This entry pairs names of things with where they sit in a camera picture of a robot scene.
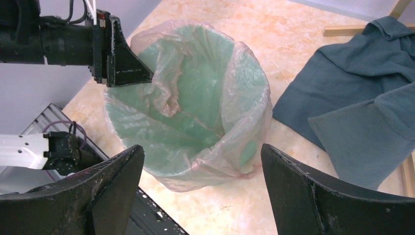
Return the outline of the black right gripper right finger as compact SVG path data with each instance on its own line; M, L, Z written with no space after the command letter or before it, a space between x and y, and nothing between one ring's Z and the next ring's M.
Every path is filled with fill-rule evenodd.
M415 200L362 188L263 144L261 161L280 235L412 235Z

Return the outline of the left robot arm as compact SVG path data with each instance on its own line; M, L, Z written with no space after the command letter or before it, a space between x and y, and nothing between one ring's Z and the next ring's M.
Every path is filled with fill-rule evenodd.
M41 16L37 0L0 3L0 60L11 64L87 66L98 84L108 87L149 83L153 72L132 52L120 19L84 1L83 16L73 20ZM78 138L80 126L69 122L67 132L45 127L29 135L1 135L0 165L55 170L68 176L93 166L98 158Z

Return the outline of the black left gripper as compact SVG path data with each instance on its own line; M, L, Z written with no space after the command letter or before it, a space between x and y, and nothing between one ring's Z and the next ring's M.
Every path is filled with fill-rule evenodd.
M121 29L120 19L98 9L87 17L92 32L92 55L88 69L95 82L109 87L150 83L154 73L132 52Z

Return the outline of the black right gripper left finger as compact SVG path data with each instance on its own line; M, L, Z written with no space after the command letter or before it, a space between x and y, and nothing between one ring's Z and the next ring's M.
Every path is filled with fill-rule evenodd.
M55 183L0 197L3 235L122 235L144 163L134 145Z

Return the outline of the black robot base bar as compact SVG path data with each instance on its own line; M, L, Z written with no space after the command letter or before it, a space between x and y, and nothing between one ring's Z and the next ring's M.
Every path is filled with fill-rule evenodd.
M124 234L188 235L188 232L138 187Z

